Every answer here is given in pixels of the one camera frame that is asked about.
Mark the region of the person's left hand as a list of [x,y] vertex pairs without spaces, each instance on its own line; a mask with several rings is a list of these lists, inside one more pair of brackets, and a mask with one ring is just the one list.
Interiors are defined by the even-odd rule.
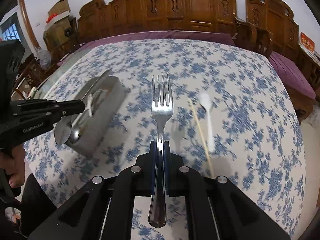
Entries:
[[1,152],[0,165],[10,175],[11,188],[21,187],[25,182],[25,149],[20,144],[12,149],[12,158]]

